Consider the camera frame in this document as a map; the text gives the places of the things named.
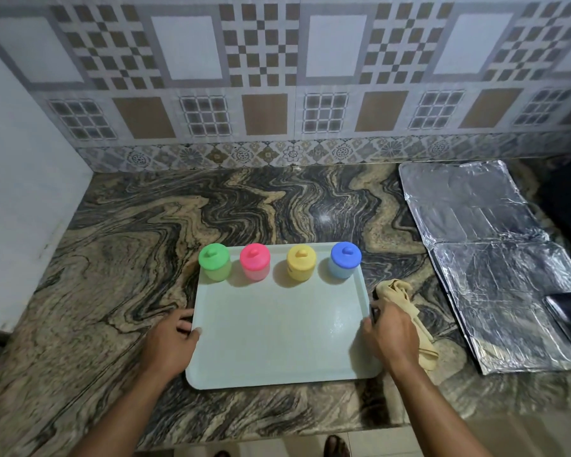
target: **white wall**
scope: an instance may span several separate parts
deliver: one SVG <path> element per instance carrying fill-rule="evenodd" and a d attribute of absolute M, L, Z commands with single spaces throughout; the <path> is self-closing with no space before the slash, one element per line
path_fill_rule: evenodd
<path fill-rule="evenodd" d="M 0 61 L 0 330 L 14 329 L 92 172 Z"/>

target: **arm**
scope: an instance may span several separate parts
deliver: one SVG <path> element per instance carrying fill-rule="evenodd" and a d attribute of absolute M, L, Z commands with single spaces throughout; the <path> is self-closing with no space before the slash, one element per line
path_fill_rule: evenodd
<path fill-rule="evenodd" d="M 192 309 L 176 309 L 148 332 L 133 387 L 114 403 L 69 457 L 131 457 L 163 389 L 190 363 L 200 330 L 185 335 L 178 329 L 190 331 L 190 322 L 180 318 L 192 313 Z"/>
<path fill-rule="evenodd" d="M 394 303 L 375 304 L 381 315 L 374 325 L 364 319 L 364 337 L 391 374 L 423 454 L 491 457 L 420 367 L 419 337 L 410 316 Z"/>

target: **kitchen counter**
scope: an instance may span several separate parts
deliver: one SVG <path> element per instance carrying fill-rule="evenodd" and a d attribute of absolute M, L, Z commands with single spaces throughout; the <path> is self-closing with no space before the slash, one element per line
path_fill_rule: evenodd
<path fill-rule="evenodd" d="M 510 167 L 531 198 L 533 170 L 521 161 Z M 0 359 L 0 456 L 63 454 L 74 445 L 131 382 L 146 330 L 169 309 L 194 305 L 203 245 L 340 240 L 360 245 L 369 291 L 391 278 L 413 285 L 440 352 L 430 376 L 461 415 L 571 409 L 571 372 L 478 374 L 394 164 L 97 175 Z M 407 420 L 385 375 L 226 391 L 196 391 L 181 376 L 139 447 Z"/>

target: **pink container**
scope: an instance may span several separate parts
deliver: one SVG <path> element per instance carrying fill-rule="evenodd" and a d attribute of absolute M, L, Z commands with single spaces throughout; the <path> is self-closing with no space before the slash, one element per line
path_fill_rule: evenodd
<path fill-rule="evenodd" d="M 239 261 L 245 275 L 259 281 L 268 276 L 271 269 L 271 252 L 262 244 L 246 245 L 239 254 Z"/>

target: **beige cloth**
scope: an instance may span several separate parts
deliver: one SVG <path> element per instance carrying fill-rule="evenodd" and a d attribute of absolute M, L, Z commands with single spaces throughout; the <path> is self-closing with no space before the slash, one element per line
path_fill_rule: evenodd
<path fill-rule="evenodd" d="M 379 299 L 393 301 L 410 315 L 419 334 L 419 364 L 425 370 L 434 370 L 438 361 L 438 352 L 432 344 L 434 337 L 419 319 L 419 310 L 410 301 L 409 292 L 411 291 L 412 285 L 400 279 L 386 280 L 376 286 Z"/>

